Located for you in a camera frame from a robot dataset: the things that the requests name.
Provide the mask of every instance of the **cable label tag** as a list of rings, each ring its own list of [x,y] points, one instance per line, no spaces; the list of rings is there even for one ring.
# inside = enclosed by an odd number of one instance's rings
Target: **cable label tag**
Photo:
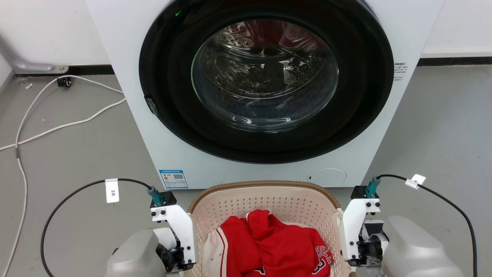
[[[120,201],[118,179],[106,179],[106,202],[114,203]]]

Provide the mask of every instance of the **power cord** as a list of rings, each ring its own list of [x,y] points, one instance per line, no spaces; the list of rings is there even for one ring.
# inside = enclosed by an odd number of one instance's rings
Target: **power cord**
[[[92,80],[88,80],[88,79],[85,79],[85,78],[82,78],[82,77],[73,76],[73,75],[65,75],[65,76],[61,76],[61,77],[59,77],[59,78],[63,78],[63,77],[76,77],[76,78],[81,79],[81,80],[89,81],[89,82],[91,82],[91,83],[95,83],[95,84],[98,84],[98,85],[104,86],[104,87],[109,88],[109,89],[111,89],[111,90],[113,90],[113,91],[116,91],[116,92],[119,92],[119,93],[123,93],[121,90],[117,90],[117,89],[114,89],[114,88],[108,87],[108,86],[106,86],[106,85],[103,85],[103,84],[101,84],[101,83],[98,83],[98,82],[95,82],[95,81],[92,81]],[[40,137],[42,137],[42,136],[44,136],[44,135],[47,135],[47,134],[49,134],[49,133],[51,133],[51,132],[54,132],[54,131],[56,131],[56,130],[59,130],[59,129],[62,129],[62,128],[65,128],[65,127],[68,127],[68,126],[73,126],[73,125],[77,125],[77,124],[86,123],[86,122],[88,122],[88,121],[91,121],[91,120],[93,120],[94,118],[96,118],[98,115],[100,115],[100,114],[102,114],[103,112],[105,112],[106,110],[108,110],[108,109],[110,109],[110,108],[112,108],[112,107],[114,107],[114,106],[118,106],[119,104],[121,104],[121,103],[123,103],[123,102],[125,102],[125,101],[126,101],[126,98],[123,98],[122,100],[120,100],[120,101],[118,101],[118,102],[116,102],[116,103],[114,103],[114,104],[111,104],[111,105],[109,105],[109,106],[107,106],[107,107],[103,108],[102,110],[98,111],[98,112],[97,112],[97,113],[95,113],[93,116],[89,117],[88,119],[84,119],[84,120],[80,120],[80,121],[76,121],[76,122],[72,122],[72,123],[67,123],[67,124],[64,124],[64,125],[60,125],[60,126],[58,126],[58,127],[55,127],[55,128],[50,129],[50,130],[47,130],[47,131],[45,131],[45,132],[42,132],[42,133],[40,133],[40,134],[38,134],[38,135],[36,135],[36,136],[34,136],[34,137],[31,137],[31,138],[25,139],[25,140],[23,140],[23,141],[19,141],[19,143],[18,143],[17,145],[24,144],[24,143],[26,143],[26,142],[29,142],[29,141],[31,141],[31,140],[34,140],[34,139],[40,138]],[[0,147],[0,151],[5,150],[5,149],[9,149],[9,148],[11,148],[11,147],[15,147],[15,143],[13,143],[13,144],[11,144],[11,145],[4,146],[4,147]]]
[[[401,177],[401,176],[398,176],[398,175],[392,175],[392,174],[383,174],[383,175],[379,175],[378,177],[376,177],[376,179],[380,180],[382,177],[392,177],[392,178],[396,178],[396,179],[400,179],[400,180],[403,180],[403,181],[408,181],[407,178],[404,178],[404,177]],[[440,199],[444,200],[446,203],[448,203],[449,205],[451,205],[453,208],[455,208],[458,212],[460,212],[460,214],[464,217],[464,219],[466,220],[466,223],[468,224],[468,228],[470,229],[470,234],[471,234],[471,246],[472,246],[472,252],[473,252],[473,277],[478,277],[478,265],[477,265],[477,241],[476,241],[476,238],[475,238],[475,231],[473,231],[473,226],[471,225],[471,221],[470,219],[468,218],[468,216],[466,215],[466,213],[464,213],[464,211],[462,209],[460,209],[456,204],[454,204],[453,202],[451,202],[451,200],[447,199],[446,197],[440,195],[439,193],[421,185],[421,184],[417,184],[417,188],[422,188],[434,195],[436,195],[437,197],[439,197]]]
[[[147,185],[146,183],[144,182],[141,182],[141,181],[137,181],[137,180],[133,180],[133,179],[126,179],[126,178],[118,178],[118,181],[126,181],[126,182],[133,182],[133,183],[137,183],[137,184],[140,184],[140,185],[143,185],[145,186],[148,190],[152,190],[153,188],[150,187],[149,185]],[[99,180],[99,181],[96,181],[96,182],[92,182],[90,184],[87,184],[77,190],[75,190],[74,192],[70,193],[67,197],[65,197],[65,199],[63,199],[57,206],[56,208],[51,212],[50,216],[48,217],[48,220],[46,221],[46,224],[44,224],[44,229],[43,229],[43,233],[41,235],[41,262],[43,263],[43,267],[44,267],[44,270],[46,271],[46,273],[48,274],[48,276],[50,277],[54,277],[53,274],[51,273],[50,269],[48,268],[48,265],[46,264],[46,259],[44,257],[44,238],[46,236],[46,230],[48,230],[48,226],[50,225],[50,222],[51,222],[51,219],[53,218],[53,216],[55,215],[55,213],[58,211],[58,209],[68,200],[70,199],[72,196],[74,196],[75,194],[77,194],[78,192],[82,191],[83,189],[86,189],[88,187],[91,187],[93,185],[96,185],[96,184],[101,184],[101,183],[105,183],[106,180]]]
[[[52,80],[51,82],[49,82],[39,93],[38,95],[36,96],[36,98],[34,99],[34,101],[32,101],[31,105],[29,106],[28,110],[26,111],[26,114],[24,114],[24,117],[22,118],[22,121],[21,121],[21,125],[19,126],[19,130],[17,131],[17,136],[15,137],[15,144],[11,144],[11,145],[7,145],[5,147],[2,147],[0,148],[0,151],[4,150],[4,149],[7,149],[7,148],[11,148],[11,147],[15,147],[15,155],[16,155],[16,158],[17,158],[17,164],[19,165],[19,169],[22,173],[22,178],[24,180],[24,204],[23,204],[23,209],[22,209],[22,216],[21,216],[21,222],[19,224],[19,229],[17,230],[17,235],[15,237],[15,241],[14,241],[14,245],[12,247],[12,251],[10,252],[10,256],[8,258],[8,261],[7,261],[7,265],[5,266],[5,270],[3,271],[3,275],[2,277],[6,277],[7,276],[7,272],[10,268],[10,264],[12,263],[12,259],[14,257],[14,254],[15,254],[15,249],[17,248],[17,244],[19,243],[19,237],[21,235],[21,231],[22,231],[22,227],[24,225],[24,220],[26,218],[26,209],[27,209],[27,198],[28,198],[28,182],[27,182],[27,178],[26,178],[26,173],[24,172],[24,169],[22,168],[22,163],[21,163],[21,157],[20,157],[20,154],[19,154],[19,145],[20,144],[23,144],[23,143],[26,143],[28,141],[31,141],[33,139],[36,139],[36,138],[39,138],[41,136],[44,136],[48,133],[51,133],[53,131],[56,131],[56,130],[59,130],[61,128],[64,128],[64,127],[68,127],[68,126],[73,126],[73,125],[76,125],[76,124],[80,124],[80,123],[84,123],[84,122],[88,122],[92,119],[94,119],[96,116],[100,115],[102,112],[104,112],[105,110],[109,109],[109,108],[112,108],[116,105],[119,105],[121,103],[123,103],[126,99],[122,99],[121,101],[119,102],[116,102],[112,105],[109,105],[107,107],[105,107],[104,109],[100,110],[99,112],[97,112],[95,115],[91,116],[90,118],[88,119],[85,119],[85,120],[81,120],[81,121],[77,121],[77,122],[72,122],[72,123],[68,123],[68,124],[65,124],[65,125],[61,125],[61,126],[58,126],[56,128],[53,128],[51,130],[48,130],[46,132],[43,132],[39,135],[36,135],[32,138],[29,138],[29,139],[26,139],[24,141],[21,141],[19,142],[19,137],[20,137],[20,134],[21,134],[21,131],[22,131],[22,127],[24,125],[24,122],[29,114],[29,112],[31,111],[31,108],[32,106],[34,106],[34,103],[37,101],[37,99],[39,98],[39,96],[46,90],[46,88],[48,88],[51,84],[53,84],[54,82],[57,81],[57,79],[59,78],[64,78],[64,77],[73,77],[73,78],[77,78],[77,79],[81,79],[81,80],[84,80],[84,81],[87,81],[87,82],[90,82],[90,83],[94,83],[94,84],[97,84],[97,85],[101,85],[107,89],[110,89],[110,90],[113,90],[113,91],[116,91],[116,92],[119,92],[119,93],[123,93],[122,91],[120,90],[117,90],[117,89],[114,89],[112,87],[108,87],[104,84],[101,84],[99,82],[96,82],[96,81],[92,81],[92,80],[89,80],[89,79],[86,79],[86,78],[83,78],[83,77],[80,77],[80,76],[74,76],[74,75],[64,75],[64,76],[61,76],[61,77],[58,77],[54,80]]]

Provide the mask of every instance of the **white wall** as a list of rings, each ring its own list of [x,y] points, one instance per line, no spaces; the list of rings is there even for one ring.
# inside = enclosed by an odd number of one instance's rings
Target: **white wall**
[[[422,57],[490,57],[491,26],[491,0],[446,0]]]
[[[2,0],[0,35],[31,62],[109,64],[85,0]],[[447,0],[423,57],[492,56],[492,1]]]
[[[1,0],[0,35],[30,62],[109,64],[85,0]]]

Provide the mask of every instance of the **red clothing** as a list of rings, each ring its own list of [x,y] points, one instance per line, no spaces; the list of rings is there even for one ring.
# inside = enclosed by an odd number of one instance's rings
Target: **red clothing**
[[[312,228],[285,225],[267,210],[229,217],[209,234],[205,277],[330,277],[333,256]]]

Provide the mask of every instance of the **basket rim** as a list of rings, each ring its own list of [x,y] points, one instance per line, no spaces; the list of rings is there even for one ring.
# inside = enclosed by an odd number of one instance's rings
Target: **basket rim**
[[[198,203],[200,203],[201,200],[203,200],[205,197],[208,195],[217,192],[217,191],[222,191],[222,190],[229,190],[229,189],[237,189],[237,188],[248,188],[248,187],[299,187],[299,188],[306,188],[306,189],[311,189],[314,191],[317,191],[321,193],[323,196],[325,196],[335,207],[335,209],[340,208],[340,203],[338,200],[326,189],[323,187],[313,184],[313,183],[308,183],[308,182],[301,182],[301,181],[281,181],[281,180],[275,180],[275,181],[247,181],[247,182],[234,182],[234,183],[228,183],[228,184],[221,184],[221,185],[216,185],[213,187],[210,187],[204,191],[202,191],[194,200],[191,202],[191,204],[188,207],[188,212],[193,214],[195,211],[196,206]]]

